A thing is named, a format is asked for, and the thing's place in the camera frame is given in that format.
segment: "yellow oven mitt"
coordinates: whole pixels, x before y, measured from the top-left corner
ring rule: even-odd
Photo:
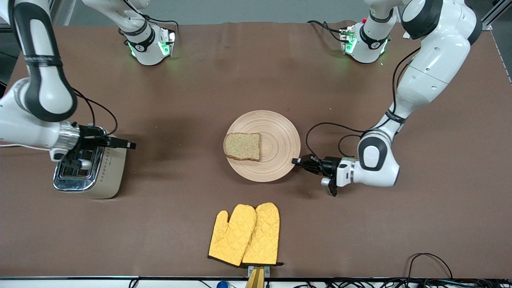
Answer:
[[[256,211],[249,205],[237,205],[231,219],[221,211],[215,220],[208,258],[240,266],[256,224]]]
[[[282,265],[277,263],[280,227],[278,208],[274,203],[264,203],[256,208],[256,214],[256,226],[242,263],[254,266]]]

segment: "round wooden plate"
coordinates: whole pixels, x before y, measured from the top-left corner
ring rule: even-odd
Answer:
[[[292,158],[301,152],[297,129],[285,116],[266,110],[248,112],[240,116],[227,131],[229,133],[260,133],[260,161],[238,161],[227,158],[242,177],[255,182],[277,180],[292,170]]]

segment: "bread crust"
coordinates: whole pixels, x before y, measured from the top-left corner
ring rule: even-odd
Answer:
[[[254,158],[238,158],[238,157],[234,157],[232,155],[228,155],[226,153],[226,139],[229,135],[236,135],[236,134],[244,134],[244,135],[259,135],[260,136],[260,141],[258,141],[258,151],[260,153],[260,159],[254,159]],[[226,155],[226,157],[230,158],[230,159],[233,159],[233,160],[237,160],[237,161],[246,161],[246,160],[250,160],[250,161],[254,161],[254,162],[260,162],[261,160],[261,134],[260,133],[241,133],[241,132],[236,132],[236,133],[228,133],[226,135],[226,137],[224,137],[224,142],[222,144],[222,148],[224,149],[224,155]]]

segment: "brown table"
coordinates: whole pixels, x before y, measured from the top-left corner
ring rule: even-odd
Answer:
[[[400,26],[369,65],[309,24],[183,26],[177,57],[154,67],[130,56],[117,27],[55,30],[69,82],[111,108],[117,135],[138,146],[120,195],[101,201],[55,191],[47,153],[1,149],[0,275],[245,275],[206,258],[212,226],[220,210],[267,201],[282,221],[285,265],[273,276],[403,276],[418,252],[442,257],[455,277],[512,275],[512,89],[490,32],[396,137],[396,186],[353,184],[333,198],[298,169],[273,183],[241,178],[222,153],[225,132],[258,109],[289,118],[302,139],[320,121],[375,124],[391,103],[395,65],[420,44]],[[12,79],[26,74],[18,63]],[[72,119],[90,121],[83,102]],[[345,133],[320,127],[311,144],[338,156]],[[446,274],[420,258],[413,276]]]

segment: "black cable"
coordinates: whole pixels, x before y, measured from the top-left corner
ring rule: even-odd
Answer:
[[[121,35],[121,36],[125,36],[125,35],[124,35],[124,32],[123,32],[123,30],[121,30],[121,28],[118,28],[118,29],[117,29],[117,33],[119,33],[119,35]],[[125,39],[125,40],[124,40],[124,42],[123,42],[123,44],[125,44],[126,46],[128,46],[128,39]]]
[[[446,284],[449,284],[449,285],[453,285],[453,286],[458,286],[458,287],[466,287],[466,288],[485,288],[485,287],[482,287],[482,286],[472,286],[472,285],[466,285],[466,284],[462,284],[462,283],[458,283],[457,281],[443,281],[442,279],[440,279],[439,281],[443,282],[443,283],[446,283]]]
[[[393,71],[393,79],[391,81],[391,88],[393,90],[393,114],[395,113],[395,110],[396,110],[396,89],[395,89],[395,77],[396,77],[396,72],[398,71],[398,67],[405,61],[407,60],[407,58],[411,57],[414,53],[418,52],[419,49],[421,47],[418,47],[416,50],[414,50],[413,52],[409,53],[407,56],[405,56],[395,67],[395,71]]]
[[[488,285],[488,286],[487,286],[488,288],[493,288],[493,287],[495,287],[495,285],[493,285],[493,283],[492,283],[491,281],[487,280],[487,279],[479,279],[479,280],[475,280],[475,282],[478,282],[478,281],[484,281],[484,282],[485,282],[485,284],[487,284],[487,285]],[[495,282],[496,282],[496,285],[497,285],[497,286],[499,286],[499,285],[500,285],[500,283],[499,283],[497,280],[495,280]]]
[[[322,23],[320,23],[319,21],[316,21],[316,20],[310,20],[310,21],[307,21],[306,23],[317,24],[317,25],[320,25],[324,29],[327,29],[327,30],[332,31],[332,32],[339,33],[339,30],[332,29],[332,28],[329,27],[329,25],[324,25],[324,24],[322,24]]]
[[[334,282],[324,282],[326,288],[339,288],[339,285]]]
[[[366,283],[368,284],[368,286],[370,286],[370,288],[375,288],[370,282],[364,280],[364,279],[360,279],[360,278],[339,278],[339,277],[335,277],[334,278],[335,281],[340,281],[342,283],[346,283],[347,285],[345,285],[344,287],[348,286],[348,285],[354,285],[356,286],[357,288],[367,288],[365,287],[365,285],[363,283]]]
[[[422,288],[426,288],[426,283],[428,282],[428,278],[425,278],[425,280],[423,281],[423,287]]]
[[[201,283],[203,283],[206,287],[211,288],[211,286],[210,286],[210,285],[208,285],[208,284],[206,284],[206,282],[204,282],[203,280],[198,280],[198,281],[199,281],[199,282],[201,282]]]
[[[73,90],[75,91],[75,93],[77,93],[77,94],[79,93],[80,96],[78,96],[78,97],[83,98],[83,99],[87,98],[82,93],[80,93],[80,91],[78,91],[78,90],[76,90],[74,88],[73,88]],[[94,101],[92,99],[89,99],[89,98],[87,98],[87,100],[92,102],[92,103],[94,103],[94,104],[96,104],[96,105],[98,105],[98,106],[100,106],[102,109],[107,111],[107,113],[109,113],[112,116],[112,119],[114,120],[114,123],[115,123],[114,129],[111,132],[109,132],[109,133],[107,133],[105,135],[96,136],[96,137],[105,137],[105,136],[110,136],[110,135],[114,134],[117,131],[117,128],[118,128],[117,117],[107,107],[103,106],[102,104],[100,104],[100,103],[98,103],[98,102],[96,102],[96,101]]]
[[[343,137],[338,141],[338,151],[341,153],[341,155],[343,155],[343,156],[345,156],[345,157],[354,157],[354,156],[349,156],[349,155],[347,155],[347,154],[343,153],[343,152],[342,152],[342,148],[339,146],[339,145],[342,143],[343,139],[345,139],[345,138],[347,138],[347,137],[359,137],[359,138],[361,138],[362,136],[361,136],[361,135],[359,135],[359,134],[347,134],[347,135],[343,136]]]
[[[153,24],[156,24],[155,22],[161,22],[161,23],[174,23],[176,24],[176,30],[178,30],[178,26],[180,26],[178,24],[178,22],[174,21],[174,20],[158,20],[158,19],[155,19],[155,18],[152,18],[151,16],[147,15],[147,14],[142,14],[140,11],[138,11],[137,9],[135,9],[135,7],[128,1],[128,0],[123,0],[126,5],[128,5],[128,7],[130,7],[130,9],[132,9],[135,13],[141,15],[144,19],[146,19],[148,22],[150,23],[153,23]]]
[[[402,278],[390,278],[386,282],[384,282],[380,288],[386,288],[389,283],[395,282],[396,280],[400,280]]]
[[[329,33],[331,33],[331,35],[334,37],[334,39],[336,39],[336,40],[338,40],[338,41],[340,41],[340,42],[342,42],[342,43],[348,43],[348,41],[347,41],[347,40],[342,40],[342,39],[340,39],[340,38],[336,37],[336,35],[334,35],[334,33],[332,32],[331,27],[329,27],[329,25],[327,24],[327,22],[325,22],[325,21],[324,21],[324,25],[325,25],[325,27],[327,27],[327,30],[329,31]]]
[[[139,284],[140,277],[134,278],[130,280],[130,283],[128,284],[128,288],[135,288]]]
[[[18,59],[18,57],[13,56],[11,54],[4,53],[4,52],[0,52],[0,54]]]
[[[348,126],[345,126],[345,125],[342,125],[342,124],[338,124],[338,123],[333,123],[333,122],[320,122],[318,124],[315,124],[313,125],[313,127],[311,127],[309,130],[308,130],[308,133],[306,133],[306,147],[308,148],[309,152],[311,152],[311,154],[313,154],[313,157],[316,158],[316,160],[318,161],[318,164],[319,164],[319,167],[320,167],[320,170],[322,171],[322,173],[324,173],[325,175],[329,175],[327,174],[327,172],[325,171],[324,167],[322,167],[322,165],[320,164],[320,158],[317,156],[317,154],[313,151],[313,149],[311,149],[311,147],[309,146],[309,133],[311,133],[311,131],[313,131],[313,129],[315,129],[316,127],[320,126],[320,125],[334,125],[334,126],[338,126],[338,127],[342,127],[342,128],[345,128],[347,130],[350,130],[350,131],[353,131],[353,132],[358,132],[358,133],[364,133],[365,131],[362,131],[362,130],[357,130],[357,129],[353,129],[353,128],[350,128]]]
[[[343,42],[343,43],[348,43],[347,40],[342,40],[338,37],[336,37],[336,35],[334,35],[334,32],[336,33],[339,33],[339,30],[336,30],[336,29],[332,29],[331,27],[329,27],[329,25],[327,24],[327,22],[324,21],[324,23],[320,23],[316,20],[310,20],[310,21],[307,21],[307,23],[313,23],[313,24],[318,24],[320,25],[322,28],[326,29],[327,31],[329,31],[329,33],[331,33],[332,37],[334,37],[334,39],[340,41],[340,42]]]
[[[89,110],[91,110],[91,116],[93,118],[93,126],[96,126],[96,116],[94,115],[94,109],[91,105],[91,102],[89,101],[89,98],[85,97],[80,91],[76,90],[75,88],[73,88],[73,90],[75,91],[76,96],[85,100],[85,102],[89,106]]]
[[[398,74],[398,78],[396,78],[396,88],[398,89],[398,84],[400,83],[400,80],[402,79],[402,74],[406,71],[407,67],[409,67],[409,64],[411,62],[407,62],[407,64],[404,65],[400,73]]]
[[[400,280],[398,282],[398,284],[396,284],[396,286],[394,288],[400,288],[400,286],[404,285],[406,283],[407,280]]]
[[[437,258],[439,261],[441,261],[444,264],[444,266],[446,266],[446,268],[448,269],[448,272],[450,273],[450,279],[453,279],[453,273],[452,273],[452,270],[450,269],[450,266],[448,266],[448,264],[446,262],[444,262],[444,260],[441,259],[439,256],[434,255],[432,253],[417,253],[411,259],[411,264],[409,265],[409,273],[407,274],[407,280],[406,280],[406,287],[407,288],[409,287],[409,281],[411,280],[411,273],[412,273],[412,269],[413,269],[414,260],[416,260],[416,258],[418,258],[420,256],[423,256],[423,255],[431,256],[431,257]]]

